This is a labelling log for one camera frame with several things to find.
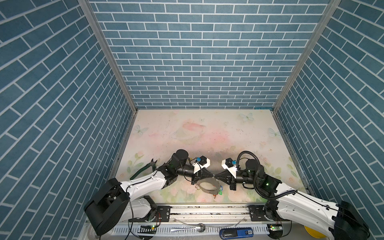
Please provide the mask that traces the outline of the aluminium corner post left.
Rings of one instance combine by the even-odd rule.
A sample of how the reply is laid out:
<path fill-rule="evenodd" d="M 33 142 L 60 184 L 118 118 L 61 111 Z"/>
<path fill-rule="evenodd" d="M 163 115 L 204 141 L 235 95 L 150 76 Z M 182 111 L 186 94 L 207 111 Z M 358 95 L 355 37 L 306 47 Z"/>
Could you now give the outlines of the aluminium corner post left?
<path fill-rule="evenodd" d="M 105 54 L 105 57 L 107 59 L 107 62 L 108 64 L 110 65 L 111 67 L 111 70 L 113 71 L 117 81 L 118 81 L 118 84 L 119 86 L 121 87 L 125 97 L 126 97 L 126 100 L 130 106 L 130 108 L 132 109 L 133 113 L 136 114 L 138 109 L 134 103 L 134 100 L 132 98 L 132 96 L 130 95 L 129 93 L 129 90 L 127 88 L 127 85 L 124 81 L 124 78 L 121 74 L 121 71 L 119 70 L 119 67 L 117 65 L 117 62 L 113 56 L 113 53 L 108 45 L 108 42 L 104 36 L 104 33 L 100 27 L 100 24 L 96 18 L 96 15 L 91 7 L 91 4 L 89 1 L 86 1 L 86 0 L 78 0 L 79 2 L 79 5 L 103 51 L 103 53 Z"/>

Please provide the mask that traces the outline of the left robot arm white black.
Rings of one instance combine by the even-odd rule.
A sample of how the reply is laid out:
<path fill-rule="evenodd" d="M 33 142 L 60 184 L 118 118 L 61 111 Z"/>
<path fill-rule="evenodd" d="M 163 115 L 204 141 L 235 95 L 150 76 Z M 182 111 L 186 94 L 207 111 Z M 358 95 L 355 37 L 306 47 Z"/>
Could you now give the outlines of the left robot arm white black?
<path fill-rule="evenodd" d="M 178 176 L 185 176 L 194 184 L 208 172 L 210 164 L 205 156 L 191 160 L 187 151 L 177 150 L 149 175 L 123 182 L 108 180 L 84 205 L 92 226 L 88 237 L 98 240 L 109 236 L 119 222 L 146 218 L 156 208 L 148 193 L 170 186 Z"/>

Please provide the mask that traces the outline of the aluminium corner post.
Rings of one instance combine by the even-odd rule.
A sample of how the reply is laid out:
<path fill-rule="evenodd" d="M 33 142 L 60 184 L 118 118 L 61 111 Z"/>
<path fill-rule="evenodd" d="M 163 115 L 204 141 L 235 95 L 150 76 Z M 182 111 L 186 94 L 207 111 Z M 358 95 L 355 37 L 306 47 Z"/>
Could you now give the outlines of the aluminium corner post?
<path fill-rule="evenodd" d="M 328 22 L 330 21 L 331 17 L 335 13 L 337 7 L 339 6 L 341 0 L 331 0 L 329 1 L 328 5 L 326 6 L 324 13 L 322 14 L 318 24 L 314 28 L 314 31 L 308 40 L 302 54 L 298 58 L 298 61 L 296 65 L 293 67 L 293 70 L 291 72 L 291 75 L 288 77 L 284 87 L 282 88 L 281 93 L 279 94 L 278 99 L 273 105 L 272 113 L 273 115 L 277 115 L 277 112 L 279 108 L 281 107 L 285 97 L 288 95 L 291 87 L 295 83 L 300 71 L 303 69 L 304 64 L 306 63 L 307 59 L 309 58 L 310 54 L 312 53 L 316 43 L 320 39 L 323 31 L 325 30 Z"/>
<path fill-rule="evenodd" d="M 104 36 L 104 33 L 100 27 L 100 24 L 96 18 L 96 15 L 91 7 L 91 4 L 89 1 L 86 1 L 86 0 L 78 0 L 79 2 L 79 5 L 103 51 L 103 53 L 105 54 L 105 57 L 107 59 L 107 62 L 108 64 L 110 65 L 111 67 L 111 70 L 113 71 L 117 81 L 118 81 L 118 84 L 119 86 L 121 87 L 125 97 L 126 97 L 126 100 L 130 106 L 130 108 L 132 109 L 133 113 L 136 114 L 138 109 L 134 103 L 134 100 L 132 98 L 132 96 L 130 95 L 129 93 L 129 90 L 127 88 L 127 85 L 124 81 L 124 78 L 121 74 L 121 71 L 119 70 L 119 67 L 117 65 L 117 62 L 113 56 L 113 53 L 108 45 L 108 42 Z"/>

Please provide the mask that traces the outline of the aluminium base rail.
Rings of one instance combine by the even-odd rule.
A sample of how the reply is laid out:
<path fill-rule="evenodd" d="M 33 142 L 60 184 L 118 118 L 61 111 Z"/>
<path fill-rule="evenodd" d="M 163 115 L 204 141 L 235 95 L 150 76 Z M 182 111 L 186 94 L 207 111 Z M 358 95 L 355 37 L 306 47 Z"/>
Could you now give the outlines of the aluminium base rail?
<path fill-rule="evenodd" d="M 203 223 L 206 225 L 236 224 L 242 218 L 246 218 L 236 227 L 208 228 L 203 233 L 195 230 L 172 233 L 172 228 L 185 228 L 188 224 Z M 194 236 L 218 236 L 221 229 L 252 228 L 254 236 L 268 236 L 271 239 L 280 239 L 287 236 L 292 230 L 291 221 L 282 219 L 268 219 L 264 206 L 260 204 L 156 204 L 151 215 L 143 219 L 131 219 L 119 222 L 109 236 L 98 240 L 110 240 L 122 237 L 135 240 L 153 240 L 156 237 L 182 238 Z"/>

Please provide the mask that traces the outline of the blue black device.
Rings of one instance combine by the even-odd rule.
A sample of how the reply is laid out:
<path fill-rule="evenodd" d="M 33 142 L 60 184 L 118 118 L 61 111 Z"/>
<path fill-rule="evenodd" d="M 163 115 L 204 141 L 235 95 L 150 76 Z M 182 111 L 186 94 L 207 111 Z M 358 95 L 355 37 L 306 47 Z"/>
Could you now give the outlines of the blue black device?
<path fill-rule="evenodd" d="M 252 238 L 254 236 L 254 231 L 252 228 L 221 229 L 219 236 L 222 240 L 245 239 Z"/>

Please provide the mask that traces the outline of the yellow tape roll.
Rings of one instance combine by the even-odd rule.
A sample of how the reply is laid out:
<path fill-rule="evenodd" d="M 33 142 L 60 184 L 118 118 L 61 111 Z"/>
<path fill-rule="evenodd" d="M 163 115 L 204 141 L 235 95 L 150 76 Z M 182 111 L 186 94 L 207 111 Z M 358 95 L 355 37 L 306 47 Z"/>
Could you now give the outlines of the yellow tape roll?
<path fill-rule="evenodd" d="M 315 238 L 315 239 L 324 239 L 324 238 L 326 238 L 326 236 L 325 236 L 324 234 L 322 234 L 322 233 L 320 233 L 320 232 L 318 232 L 318 231 L 316 231 L 316 230 L 313 230 L 313 229 L 311 229 L 311 228 L 309 228 L 309 227 L 307 227 L 307 226 L 305 226 L 305 230 L 306 230 L 306 232 L 307 232 L 311 237 L 313 237 L 313 238 Z"/>

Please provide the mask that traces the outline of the metal rod tool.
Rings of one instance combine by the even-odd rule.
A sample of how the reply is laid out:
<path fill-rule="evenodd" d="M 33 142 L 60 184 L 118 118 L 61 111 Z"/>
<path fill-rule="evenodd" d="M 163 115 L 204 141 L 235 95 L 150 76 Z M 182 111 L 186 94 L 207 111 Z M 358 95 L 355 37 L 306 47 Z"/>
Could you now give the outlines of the metal rod tool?
<path fill-rule="evenodd" d="M 177 222 L 179 223 L 182 223 L 183 225 L 185 226 L 188 226 L 188 227 L 185 227 L 185 228 L 172 228 L 171 229 L 171 232 L 172 233 L 175 233 L 175 232 L 181 232 L 181 231 L 189 231 L 189 230 L 195 230 L 197 231 L 198 233 L 203 233 L 205 232 L 208 228 L 226 228 L 226 227 L 236 227 L 237 225 L 239 225 L 241 222 L 245 221 L 246 218 L 242 218 L 241 220 L 239 220 L 236 224 L 227 224 L 227 225 L 218 225 L 218 224 L 212 224 L 212 225 L 206 225 L 206 224 L 203 224 L 203 223 L 198 223 L 198 224 L 188 224 L 188 223 L 185 223 L 185 222 L 182 222 L 181 220 L 176 220 Z"/>

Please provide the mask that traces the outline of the green handled pliers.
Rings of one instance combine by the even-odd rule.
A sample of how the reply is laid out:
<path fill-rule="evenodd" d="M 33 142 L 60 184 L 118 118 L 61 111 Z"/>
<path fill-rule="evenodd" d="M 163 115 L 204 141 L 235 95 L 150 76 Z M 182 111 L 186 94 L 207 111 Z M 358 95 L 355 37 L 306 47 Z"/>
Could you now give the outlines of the green handled pliers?
<path fill-rule="evenodd" d="M 154 159 L 152 159 L 148 164 L 146 164 L 145 166 L 140 168 L 133 176 L 131 176 L 130 180 L 136 179 L 142 172 L 146 171 L 149 168 L 152 169 L 151 173 L 153 173 L 157 169 L 156 163 L 157 163 L 157 161 L 154 161 Z"/>

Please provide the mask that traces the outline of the aluminium corner post right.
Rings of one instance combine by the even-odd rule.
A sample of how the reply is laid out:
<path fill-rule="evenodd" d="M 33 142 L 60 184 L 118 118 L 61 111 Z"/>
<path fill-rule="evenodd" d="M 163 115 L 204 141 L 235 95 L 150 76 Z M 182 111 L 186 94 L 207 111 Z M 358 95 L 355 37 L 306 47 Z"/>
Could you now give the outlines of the aluminium corner post right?
<path fill-rule="evenodd" d="M 279 108 L 281 107 L 285 97 L 288 95 L 291 87 L 295 83 L 300 71 L 303 69 L 304 64 L 306 63 L 307 59 L 309 58 L 310 54 L 312 53 L 316 43 L 320 39 L 323 31 L 325 30 L 328 22 L 330 21 L 331 17 L 335 13 L 337 7 L 339 6 L 341 0 L 331 0 L 329 1 L 328 5 L 326 6 L 324 13 L 322 14 L 318 24 L 314 28 L 314 31 L 308 40 L 302 54 L 298 58 L 298 61 L 296 65 L 293 67 L 293 70 L 291 72 L 291 75 L 288 77 L 284 87 L 282 88 L 281 93 L 279 94 L 278 99 L 273 105 L 272 113 L 273 115 L 277 115 L 277 112 Z"/>

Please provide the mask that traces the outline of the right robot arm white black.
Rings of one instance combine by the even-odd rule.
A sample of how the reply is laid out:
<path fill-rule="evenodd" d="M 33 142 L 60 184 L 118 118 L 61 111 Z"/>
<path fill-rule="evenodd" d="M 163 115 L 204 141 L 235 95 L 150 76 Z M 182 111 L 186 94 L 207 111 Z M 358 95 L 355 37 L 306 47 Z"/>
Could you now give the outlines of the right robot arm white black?
<path fill-rule="evenodd" d="M 227 183 L 232 190 L 237 184 L 249 185 L 267 200 L 264 209 L 268 219 L 299 223 L 330 240 L 367 240 L 371 236 L 354 205 L 322 200 L 290 187 L 268 175 L 250 151 L 242 151 L 236 161 L 224 160 L 223 168 L 223 172 L 214 175 L 215 179 Z"/>

